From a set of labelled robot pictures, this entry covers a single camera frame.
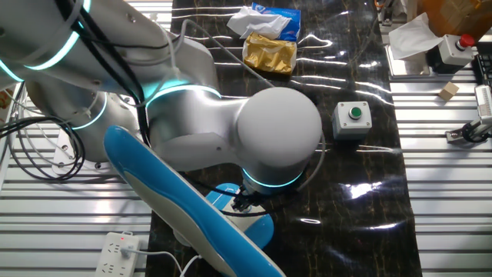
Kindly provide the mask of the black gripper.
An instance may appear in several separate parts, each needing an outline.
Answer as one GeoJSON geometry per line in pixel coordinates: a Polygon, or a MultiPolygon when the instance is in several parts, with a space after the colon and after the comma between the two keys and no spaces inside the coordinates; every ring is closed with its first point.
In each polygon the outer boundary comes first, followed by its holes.
{"type": "Polygon", "coordinates": [[[231,202],[231,211],[233,213],[249,212],[251,203],[262,203],[267,199],[266,195],[241,185],[238,198],[234,198],[231,202]]]}

